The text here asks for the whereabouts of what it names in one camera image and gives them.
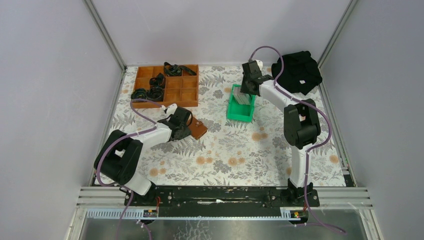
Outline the brown leather card holder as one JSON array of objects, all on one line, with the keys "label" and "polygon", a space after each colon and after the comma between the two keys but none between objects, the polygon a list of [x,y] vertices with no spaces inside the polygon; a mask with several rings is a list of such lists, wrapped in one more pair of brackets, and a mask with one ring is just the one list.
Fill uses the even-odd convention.
[{"label": "brown leather card holder", "polygon": [[187,126],[191,131],[191,136],[195,140],[199,140],[208,131],[208,128],[204,125],[204,123],[201,120],[196,119],[194,116],[187,121]]}]

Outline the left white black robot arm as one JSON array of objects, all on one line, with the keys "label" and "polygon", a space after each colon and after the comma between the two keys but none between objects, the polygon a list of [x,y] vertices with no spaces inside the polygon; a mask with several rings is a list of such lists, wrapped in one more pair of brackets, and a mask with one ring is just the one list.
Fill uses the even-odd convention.
[{"label": "left white black robot arm", "polygon": [[112,131],[93,164],[97,178],[103,174],[114,184],[135,192],[144,206],[154,202],[155,192],[151,189],[153,182],[137,173],[143,151],[190,136],[189,124],[194,123],[192,112],[175,103],[163,110],[165,118],[156,121],[152,128],[135,133]]}]

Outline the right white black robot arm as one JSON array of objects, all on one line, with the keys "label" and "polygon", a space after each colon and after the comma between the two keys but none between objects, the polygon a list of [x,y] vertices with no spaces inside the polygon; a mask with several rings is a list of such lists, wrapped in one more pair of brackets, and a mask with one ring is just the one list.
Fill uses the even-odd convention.
[{"label": "right white black robot arm", "polygon": [[301,205],[313,185],[308,180],[310,167],[307,150],[317,142],[321,125],[312,99],[296,99],[278,86],[270,75],[263,75],[259,62],[242,64],[241,92],[260,96],[283,112],[283,135],[291,147],[291,174],[287,185],[287,201]]}]

